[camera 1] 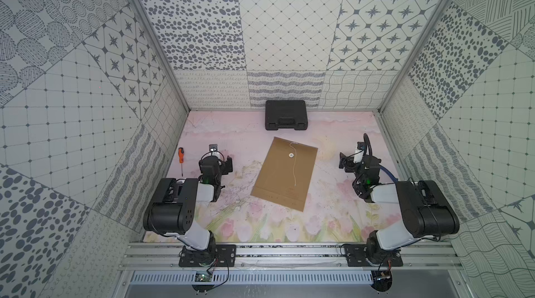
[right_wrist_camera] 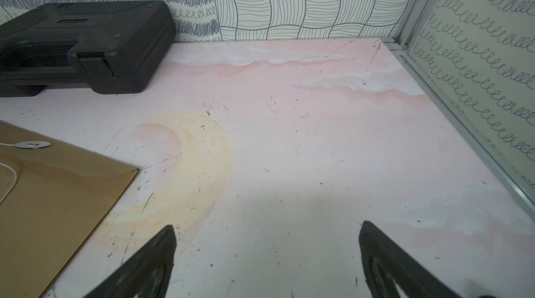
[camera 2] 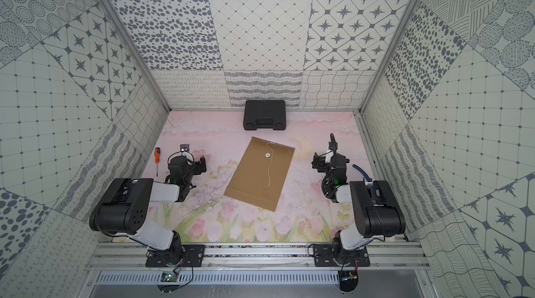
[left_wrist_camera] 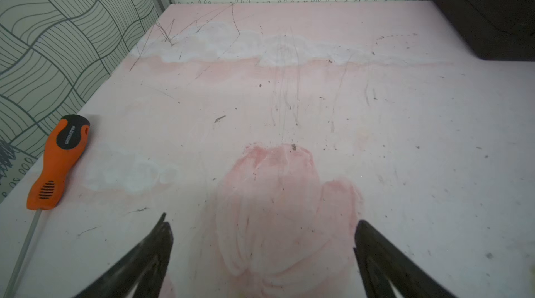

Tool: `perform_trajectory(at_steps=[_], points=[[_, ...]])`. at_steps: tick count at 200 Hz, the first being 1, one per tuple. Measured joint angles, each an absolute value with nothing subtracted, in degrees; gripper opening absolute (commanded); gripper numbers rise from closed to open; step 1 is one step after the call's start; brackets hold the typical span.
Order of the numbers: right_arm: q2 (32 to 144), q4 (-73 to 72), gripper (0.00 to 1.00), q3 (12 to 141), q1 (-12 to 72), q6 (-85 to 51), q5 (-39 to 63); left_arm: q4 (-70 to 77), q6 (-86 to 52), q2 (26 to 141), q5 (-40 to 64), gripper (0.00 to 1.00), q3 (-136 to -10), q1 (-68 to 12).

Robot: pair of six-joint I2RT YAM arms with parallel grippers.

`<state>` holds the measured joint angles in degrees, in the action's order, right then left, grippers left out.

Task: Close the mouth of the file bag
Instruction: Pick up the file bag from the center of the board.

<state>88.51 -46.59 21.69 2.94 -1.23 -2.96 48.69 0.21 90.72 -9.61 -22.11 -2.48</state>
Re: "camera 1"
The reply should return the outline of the brown kraft file bag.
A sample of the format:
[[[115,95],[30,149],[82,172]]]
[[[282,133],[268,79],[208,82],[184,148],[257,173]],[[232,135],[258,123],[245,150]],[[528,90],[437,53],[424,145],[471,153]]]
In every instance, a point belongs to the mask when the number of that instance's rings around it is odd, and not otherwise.
[[[318,149],[275,137],[251,195],[302,212]]]

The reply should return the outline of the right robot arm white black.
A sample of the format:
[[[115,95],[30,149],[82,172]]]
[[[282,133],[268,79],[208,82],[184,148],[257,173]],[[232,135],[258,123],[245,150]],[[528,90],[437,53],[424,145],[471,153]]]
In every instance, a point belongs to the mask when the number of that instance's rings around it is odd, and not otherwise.
[[[379,267],[399,265],[398,252],[421,240],[440,241],[456,234],[460,221],[439,186],[432,180],[380,182],[385,168],[381,160],[362,151],[339,155],[339,168],[353,173],[352,188],[366,203],[398,205],[401,220],[371,232],[366,239],[365,258]]]

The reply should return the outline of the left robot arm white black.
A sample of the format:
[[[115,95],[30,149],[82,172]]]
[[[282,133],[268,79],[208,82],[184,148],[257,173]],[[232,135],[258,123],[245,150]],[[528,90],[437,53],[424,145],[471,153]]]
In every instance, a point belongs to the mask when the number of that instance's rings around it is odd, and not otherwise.
[[[199,160],[199,168],[197,178],[161,179],[142,221],[146,231],[182,242],[183,255],[204,265],[216,260],[215,237],[195,221],[194,212],[198,203],[218,201],[222,177],[234,171],[233,159],[213,150]]]

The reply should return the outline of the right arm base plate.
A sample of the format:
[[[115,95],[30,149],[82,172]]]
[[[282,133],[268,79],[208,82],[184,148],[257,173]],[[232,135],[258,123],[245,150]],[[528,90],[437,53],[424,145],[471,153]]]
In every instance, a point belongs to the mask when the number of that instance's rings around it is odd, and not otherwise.
[[[343,244],[340,249],[348,267],[403,266],[400,251],[385,251],[379,247],[368,247],[364,244]]]

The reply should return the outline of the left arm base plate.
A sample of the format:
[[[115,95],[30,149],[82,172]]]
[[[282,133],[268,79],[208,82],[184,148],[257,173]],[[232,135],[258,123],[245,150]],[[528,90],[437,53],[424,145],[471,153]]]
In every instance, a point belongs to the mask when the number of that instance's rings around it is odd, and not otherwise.
[[[235,244],[210,245],[203,251],[183,247],[179,266],[180,267],[234,267],[237,246]]]

